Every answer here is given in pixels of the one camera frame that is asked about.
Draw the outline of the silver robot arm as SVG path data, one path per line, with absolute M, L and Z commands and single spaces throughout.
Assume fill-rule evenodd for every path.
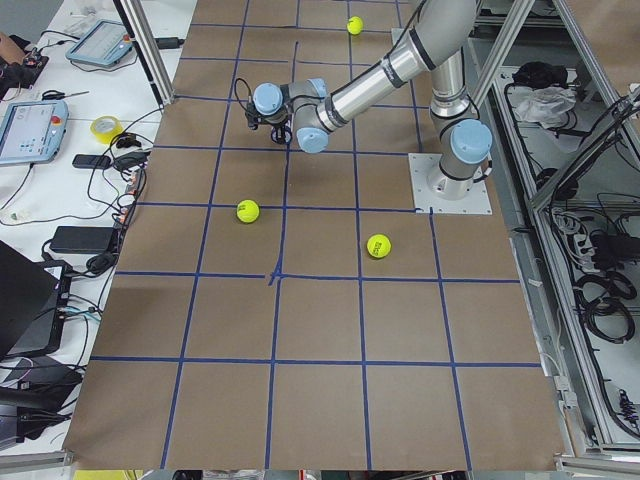
M 272 140 L 295 140 L 306 153 L 324 151 L 329 136 L 417 75 L 431 75 L 430 116 L 442 156 L 427 175 L 430 190 L 460 200 L 485 180 L 478 170 L 492 146 L 488 127 L 470 108 L 462 47 L 476 19 L 473 1 L 419 1 L 409 24 L 391 49 L 349 83 L 328 91 L 321 78 L 289 84 L 262 83 L 244 108 L 249 129 L 272 129 Z

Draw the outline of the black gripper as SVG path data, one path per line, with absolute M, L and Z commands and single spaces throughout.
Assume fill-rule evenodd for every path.
M 262 118 L 262 125 L 267 125 L 271 128 L 270 138 L 271 141 L 278 145 L 289 145 L 292 141 L 292 120 L 289 117 L 271 119 Z

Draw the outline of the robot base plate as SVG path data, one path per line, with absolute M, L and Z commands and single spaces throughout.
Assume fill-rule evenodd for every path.
M 486 182 L 453 180 L 440 169 L 441 154 L 410 153 L 414 210 L 422 214 L 491 215 Z

